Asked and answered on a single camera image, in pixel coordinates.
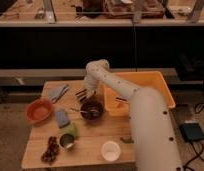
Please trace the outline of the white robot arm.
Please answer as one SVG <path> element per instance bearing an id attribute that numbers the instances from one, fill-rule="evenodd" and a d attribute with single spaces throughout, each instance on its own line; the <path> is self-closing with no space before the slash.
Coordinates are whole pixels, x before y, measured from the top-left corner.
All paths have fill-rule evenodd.
<path id="1" fill-rule="evenodd" d="M 108 71 L 107 60 L 91 61 L 84 78 L 87 91 L 105 83 L 129 103 L 131 137 L 138 171 L 184 171 L 167 102 L 152 87 L 140 86 Z"/>

